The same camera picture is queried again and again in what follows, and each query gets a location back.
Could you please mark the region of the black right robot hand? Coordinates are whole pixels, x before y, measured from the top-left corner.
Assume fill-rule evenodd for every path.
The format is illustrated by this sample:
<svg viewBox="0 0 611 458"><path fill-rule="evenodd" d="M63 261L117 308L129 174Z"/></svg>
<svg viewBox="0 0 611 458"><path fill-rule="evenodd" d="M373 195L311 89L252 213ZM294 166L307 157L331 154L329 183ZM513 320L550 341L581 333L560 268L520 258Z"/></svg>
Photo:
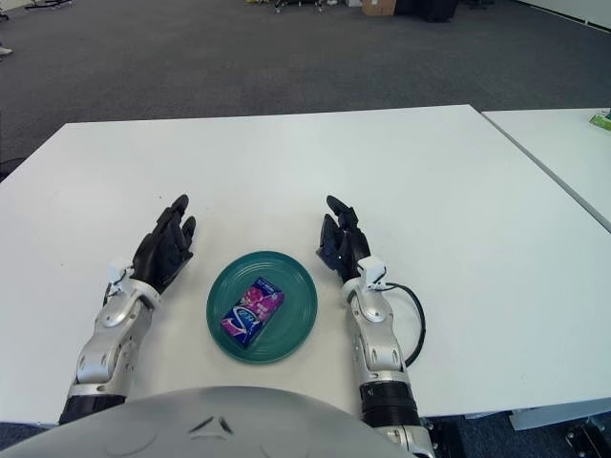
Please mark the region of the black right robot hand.
<svg viewBox="0 0 611 458"><path fill-rule="evenodd" d="M316 254L342 282L347 282L360 276L358 261L370 256L369 244L352 207L334 196L327 196L326 202L333 216L324 215Z"/></svg>

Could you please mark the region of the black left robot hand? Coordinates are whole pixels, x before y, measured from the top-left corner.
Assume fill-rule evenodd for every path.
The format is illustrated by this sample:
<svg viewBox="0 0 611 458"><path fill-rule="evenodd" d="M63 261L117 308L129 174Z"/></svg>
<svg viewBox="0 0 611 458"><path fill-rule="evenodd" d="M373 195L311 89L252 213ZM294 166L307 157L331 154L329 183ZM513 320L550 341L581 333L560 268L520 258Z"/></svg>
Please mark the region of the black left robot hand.
<svg viewBox="0 0 611 458"><path fill-rule="evenodd" d="M196 229L196 219L182 217L189 204L189 197L179 196L158 217L154 229L138 246L133 257L132 279L143 281L162 294L191 260L191 245Z"/></svg>

